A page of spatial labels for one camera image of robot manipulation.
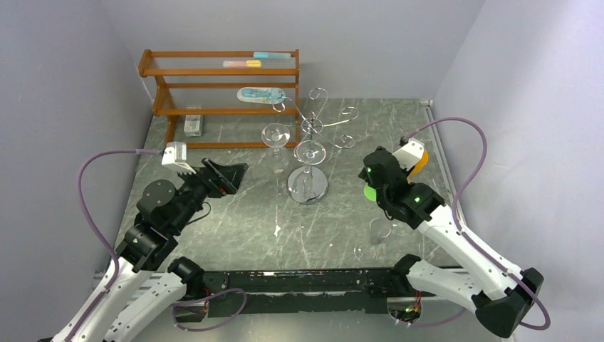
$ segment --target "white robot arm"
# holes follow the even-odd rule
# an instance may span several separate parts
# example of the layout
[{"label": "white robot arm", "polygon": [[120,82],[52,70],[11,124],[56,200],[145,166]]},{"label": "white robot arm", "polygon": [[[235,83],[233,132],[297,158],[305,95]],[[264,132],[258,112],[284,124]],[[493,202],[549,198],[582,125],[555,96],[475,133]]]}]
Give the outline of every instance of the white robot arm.
[{"label": "white robot arm", "polygon": [[[110,277],[115,272],[113,263],[110,263],[100,284],[98,284],[90,297],[88,297],[88,300],[84,303],[80,311],[78,311],[63,330],[55,335],[52,339],[53,342],[88,342],[103,340],[103,337],[107,332],[107,327],[120,311],[124,309],[128,299],[130,299],[132,294],[138,290],[142,283],[149,279],[153,274],[152,271],[133,272],[132,265],[124,258],[120,258],[119,265],[120,270],[118,277],[111,288],[107,289],[105,285],[109,282]],[[100,297],[99,293],[103,291],[106,291],[107,295]],[[98,303],[90,310],[90,312],[87,312],[88,308],[92,307],[91,304],[95,300],[98,301]],[[81,318],[84,318],[82,324],[70,334],[73,327]]]},{"label": "white robot arm", "polygon": [[186,294],[187,284],[180,276],[174,273],[164,274],[156,284],[119,314],[105,334],[105,341],[130,342],[157,315]]},{"label": "white robot arm", "polygon": [[427,291],[463,306],[485,328],[507,338],[533,305],[514,278],[537,294],[543,277],[535,269],[522,270],[503,258],[465,224],[458,229],[452,208],[442,197],[429,186],[408,180],[416,165],[423,166],[418,162],[424,153],[424,145],[414,139],[402,141],[401,148],[392,153],[378,147],[363,160],[365,167],[359,177],[375,189],[377,205],[389,219],[405,222],[436,242],[469,275],[440,269],[408,254],[392,268],[393,278],[404,289]]}]

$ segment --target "wine glass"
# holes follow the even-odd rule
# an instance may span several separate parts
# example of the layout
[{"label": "wine glass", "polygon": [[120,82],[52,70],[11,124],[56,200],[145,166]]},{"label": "wine glass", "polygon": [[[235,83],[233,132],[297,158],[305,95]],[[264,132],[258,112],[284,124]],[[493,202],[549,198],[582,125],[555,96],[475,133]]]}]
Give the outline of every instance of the wine glass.
[{"label": "wine glass", "polygon": [[283,147],[290,136],[287,126],[280,123],[269,124],[262,130],[262,141],[269,147],[264,162],[274,173],[283,172],[289,164],[289,156]]},{"label": "wine glass", "polygon": [[392,235],[391,221],[385,217],[372,219],[368,227],[368,238],[355,245],[355,258],[361,262],[377,259],[384,251],[384,242]]},{"label": "wine glass", "polygon": [[293,149],[293,155],[305,165],[319,165],[327,157],[327,150],[315,140],[305,140]]}]

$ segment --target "wooden rack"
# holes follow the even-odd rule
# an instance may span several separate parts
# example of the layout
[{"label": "wooden rack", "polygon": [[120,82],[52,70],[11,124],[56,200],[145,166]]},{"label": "wooden rack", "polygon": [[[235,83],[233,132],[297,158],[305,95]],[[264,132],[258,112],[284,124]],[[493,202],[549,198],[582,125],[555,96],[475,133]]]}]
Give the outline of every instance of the wooden rack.
[{"label": "wooden rack", "polygon": [[[291,60],[263,61],[260,68],[223,68],[218,58],[253,58],[253,51],[151,51],[145,50],[138,65],[141,77],[153,76],[157,84],[157,95],[153,103],[153,114],[167,115],[168,126],[164,144],[174,140],[179,116],[183,115],[294,115],[296,121],[295,141],[288,142],[286,147],[295,147],[300,142],[299,117],[294,108],[276,112],[271,106],[267,108],[183,108],[179,107],[172,94],[173,89],[221,89],[243,87],[275,87],[295,89],[296,105],[300,106],[298,79],[300,76],[300,54],[295,51],[273,51],[291,54]],[[186,63],[170,63],[170,60]],[[224,82],[224,83],[167,83],[165,76],[292,76],[295,82]],[[194,142],[187,143],[189,148],[261,148],[263,142]]]}]

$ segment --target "gray marble table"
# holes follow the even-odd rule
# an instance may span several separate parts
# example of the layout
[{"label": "gray marble table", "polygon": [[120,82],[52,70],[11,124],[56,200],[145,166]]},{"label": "gray marble table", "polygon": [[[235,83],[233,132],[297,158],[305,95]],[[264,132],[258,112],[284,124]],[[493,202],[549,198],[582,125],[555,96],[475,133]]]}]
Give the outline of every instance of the gray marble table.
[{"label": "gray marble table", "polygon": [[[317,110],[318,101],[303,100],[302,111]],[[353,105],[359,112],[357,120],[326,128],[323,134],[336,139],[342,134],[357,142],[350,150],[328,149],[328,158],[318,167],[329,178],[327,196],[319,203],[301,205],[287,195],[285,182],[290,171],[301,165],[293,158],[288,170],[274,173],[263,162],[265,149],[188,150],[187,161],[201,165],[203,157],[221,164],[246,162],[250,168],[239,193],[222,199],[211,199],[210,215],[188,226],[178,238],[179,246],[160,268],[175,258],[186,256],[206,270],[250,269],[324,269],[367,266],[392,266],[407,253],[416,254],[436,266],[457,266],[457,263],[434,242],[407,229],[404,234],[391,234],[379,246],[379,257],[361,262],[355,258],[354,247],[369,240],[372,219],[383,216],[374,202],[363,195],[363,181],[357,178],[363,157],[378,145],[390,150],[399,138],[428,121],[418,100],[400,99],[330,99],[323,109],[324,123],[334,122],[344,106]],[[204,136],[188,141],[261,141],[261,131],[273,122],[290,123],[287,117],[233,116],[206,117]],[[161,149],[166,128],[165,117],[154,117],[145,148]],[[426,130],[417,138],[430,153],[428,165],[414,176],[415,182],[433,186],[445,199],[449,188],[436,156],[437,141]],[[176,140],[183,140],[182,123]],[[182,181],[175,173],[161,166],[157,156],[141,156],[132,192],[121,224],[118,241],[131,227],[136,201],[151,181],[167,179],[177,187]]]}]

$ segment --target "wire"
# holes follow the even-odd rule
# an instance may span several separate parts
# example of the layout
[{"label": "wire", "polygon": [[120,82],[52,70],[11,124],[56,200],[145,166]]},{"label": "wire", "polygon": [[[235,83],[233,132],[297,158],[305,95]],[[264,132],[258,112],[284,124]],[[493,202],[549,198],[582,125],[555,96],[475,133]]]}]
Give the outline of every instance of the wire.
[{"label": "wire", "polygon": [[[220,323],[218,323],[216,325],[209,326],[207,328],[187,328],[186,326],[183,326],[180,323],[178,323],[177,318],[176,318],[176,308],[177,307],[187,306],[187,305],[191,305],[191,304],[197,304],[197,303],[202,302],[202,301],[209,301],[209,300],[214,299],[216,297],[220,297],[220,296],[223,296],[225,294],[230,294],[232,292],[239,292],[244,297],[244,300],[241,303],[241,306],[239,307],[239,309],[237,310],[237,312],[235,312],[233,314],[233,316],[225,319],[224,321],[222,321],[222,322],[220,322]],[[221,326],[224,326],[224,325],[226,325],[228,323],[231,323],[231,321],[233,321],[234,319],[236,319],[237,316],[239,316],[239,314],[244,310],[246,303],[247,303],[247,294],[246,294],[246,292],[243,289],[228,289],[228,290],[220,291],[220,292],[218,292],[216,294],[212,294],[211,296],[204,297],[202,299],[195,299],[195,300],[192,300],[192,301],[181,301],[179,303],[172,304],[172,320],[174,321],[174,325],[178,329],[180,329],[180,330],[191,331],[191,332],[194,332],[194,333],[200,333],[200,332],[203,332],[203,331],[210,331],[210,330],[214,330],[214,329],[220,328]]]},{"label": "wire", "polygon": [[80,208],[82,209],[84,218],[86,218],[86,222],[92,229],[94,235],[98,238],[100,243],[103,244],[103,247],[105,247],[105,249],[107,249],[107,251],[109,252],[109,255],[111,256],[111,260],[115,267],[115,271],[113,272],[113,274],[111,275],[111,278],[109,278],[109,281],[105,285],[105,291],[101,291],[93,299],[93,301],[91,301],[88,308],[86,308],[86,310],[82,313],[82,316],[80,316],[78,321],[73,325],[73,328],[71,329],[69,334],[67,334],[65,341],[71,341],[72,337],[76,334],[76,331],[82,326],[84,321],[89,317],[90,313],[100,303],[100,300],[104,297],[104,295],[106,295],[109,292],[109,289],[115,283],[115,280],[118,278],[118,274],[120,273],[120,264],[119,264],[119,260],[118,260],[119,256],[115,253],[115,251],[113,250],[113,247],[111,246],[109,241],[107,241],[107,239],[103,236],[103,233],[100,232],[100,230],[96,226],[95,222],[93,221],[93,218],[91,217],[90,212],[88,211],[88,208],[86,207],[86,202],[84,201],[84,194],[82,191],[82,176],[84,175],[84,170],[86,170],[86,167],[92,161],[94,161],[102,156],[116,155],[116,154],[161,155],[162,151],[160,151],[160,150],[138,150],[138,149],[136,149],[136,150],[111,150],[111,151],[107,151],[107,152],[98,153],[98,154],[90,157],[80,167],[80,170],[78,171],[78,196],[79,196]]},{"label": "wire", "polygon": [[418,311],[422,305],[422,292],[415,292],[415,311]]},{"label": "wire", "polygon": [[[539,297],[537,297],[537,295],[524,282],[522,282],[522,280],[519,277],[517,277],[515,274],[509,273],[507,268],[502,263],[500,263],[497,259],[495,259],[492,255],[490,255],[487,251],[485,251],[482,247],[480,247],[466,232],[464,232],[462,225],[459,222],[457,213],[455,211],[457,208],[457,203],[459,202],[459,198],[462,196],[462,193],[464,192],[466,187],[470,184],[470,182],[472,182],[472,180],[476,177],[476,175],[478,174],[478,171],[480,171],[482,165],[484,164],[484,160],[486,158],[486,135],[484,134],[484,131],[476,123],[474,123],[471,120],[468,120],[465,118],[458,118],[458,117],[448,117],[448,118],[434,120],[430,123],[427,123],[426,125],[423,125],[422,127],[414,130],[409,135],[407,135],[405,137],[405,139],[409,140],[414,135],[418,134],[420,131],[425,130],[426,128],[428,128],[430,126],[436,125],[437,123],[441,123],[443,121],[460,121],[462,123],[466,123],[466,124],[472,126],[478,132],[478,134],[480,135],[480,138],[482,140],[482,154],[480,156],[480,160],[478,161],[478,164],[476,165],[476,168],[474,168],[474,171],[472,171],[472,173],[470,174],[468,179],[464,182],[464,184],[462,184],[462,187],[459,189],[459,191],[457,191],[455,196],[453,196],[453,203],[451,203],[451,211],[453,213],[453,222],[455,222],[455,226],[457,227],[457,230],[460,231],[461,235],[468,241],[469,244],[471,244],[480,254],[482,254],[485,258],[487,258],[491,263],[493,263],[495,266],[497,266],[497,268],[502,270],[504,273],[508,274],[508,276],[511,279],[513,279],[533,299],[533,301],[540,308],[541,312],[543,313],[543,317],[545,318],[545,323],[543,323],[543,325],[535,326],[533,324],[524,323],[524,322],[520,322],[520,325],[525,328],[529,328],[529,329],[533,329],[533,330],[546,330],[551,325],[551,319],[549,316],[549,312],[547,311],[545,305],[543,305],[543,302],[541,302]],[[453,318],[453,317],[451,317],[451,318],[444,320],[443,322],[448,323],[450,321],[453,321],[453,320],[461,317],[461,315],[462,315],[462,312],[453,316],[453,317],[455,317],[454,319],[451,319],[451,318]]]},{"label": "wire", "polygon": [[188,226],[188,225],[189,225],[189,224],[191,224],[191,223],[195,223],[195,222],[197,222],[197,221],[199,221],[199,220],[201,220],[201,219],[205,219],[205,218],[207,217],[207,215],[209,215],[209,213],[210,213],[210,212],[212,212],[212,206],[210,205],[210,203],[208,203],[208,202],[203,202],[203,203],[202,203],[202,207],[204,206],[204,204],[208,204],[208,207],[209,207],[209,211],[208,211],[208,213],[206,213],[205,215],[203,215],[203,216],[201,216],[201,217],[198,217],[198,218],[196,218],[196,219],[194,219],[194,220],[192,220],[192,221],[189,221],[189,223],[187,223],[187,224],[185,224],[185,225],[184,225],[185,227],[186,227],[186,226]]}]

